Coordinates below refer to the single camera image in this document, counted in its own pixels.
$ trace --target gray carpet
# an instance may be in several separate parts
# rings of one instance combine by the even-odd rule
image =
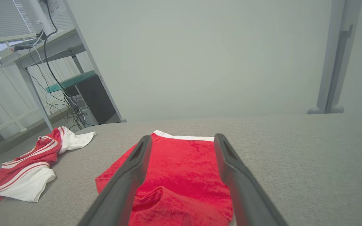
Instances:
[[[5,198],[0,225],[76,225],[97,196],[94,178],[143,135],[223,133],[290,226],[362,225],[362,117],[304,115],[113,123],[60,156],[38,203]]]

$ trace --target white desk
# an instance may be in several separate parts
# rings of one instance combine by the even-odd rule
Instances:
[[[39,52],[43,62],[45,62],[43,43],[38,44],[36,46],[36,49]],[[47,59],[49,61],[69,56],[74,57],[76,56],[76,54],[82,53],[84,51],[85,47],[83,46],[82,41],[80,40],[80,37],[75,28],[64,30],[52,37],[49,37],[48,42],[46,44]],[[79,71],[82,73],[83,70],[80,67],[79,61],[77,61],[76,57],[74,58],[74,60],[75,64],[79,68]],[[2,58],[0,61],[2,67],[16,64],[16,66],[19,69],[19,72],[22,74],[23,80],[25,81],[27,88],[30,91],[30,94],[32,95],[45,122],[47,123],[47,126],[52,131],[53,127],[48,118],[46,109],[43,106],[43,102],[41,101],[40,96],[36,90],[36,86],[34,85],[30,75],[26,72],[28,67],[41,63],[35,49],[34,48],[30,49],[30,53],[29,50],[16,51],[10,54],[9,56]]]

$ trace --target red and white garment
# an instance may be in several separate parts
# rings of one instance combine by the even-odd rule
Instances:
[[[221,181],[214,137],[151,134],[152,152],[145,182],[138,188],[130,226],[228,226],[233,203]],[[100,193],[131,154],[133,146],[96,180]]]
[[[3,163],[0,169],[0,201],[11,197],[38,202],[46,183],[56,175],[50,166],[58,154],[85,147],[95,132],[75,135],[66,127],[55,128],[51,134],[38,138],[36,146],[24,155]]]

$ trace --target baseboard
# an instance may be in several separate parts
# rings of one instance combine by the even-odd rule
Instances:
[[[62,119],[62,115],[66,116],[68,109],[64,108],[61,109],[62,114],[57,111],[52,113],[49,117],[50,117],[50,122],[51,124],[56,123],[57,121]],[[8,150],[12,149],[13,147],[15,147],[16,145],[24,142],[25,140],[29,139],[31,136],[33,136],[35,133],[40,132],[41,130],[44,130],[47,128],[47,124],[44,120],[39,120],[38,122],[34,123],[31,126],[27,127],[27,130],[22,132],[22,133],[16,133],[10,137],[8,137],[7,139],[3,140],[0,143],[0,155],[2,153],[7,152]]]

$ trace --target green object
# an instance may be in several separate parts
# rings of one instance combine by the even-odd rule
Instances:
[[[90,77],[93,77],[96,75],[96,72],[94,70],[86,72],[86,73],[82,73],[80,75],[77,75],[75,77],[69,78],[65,81],[60,82],[63,88],[67,88],[69,86],[75,85],[76,83],[86,80]],[[56,92],[61,90],[61,88],[59,87],[58,84],[54,84],[52,86],[49,86],[46,88],[48,93],[52,93],[52,92]]]

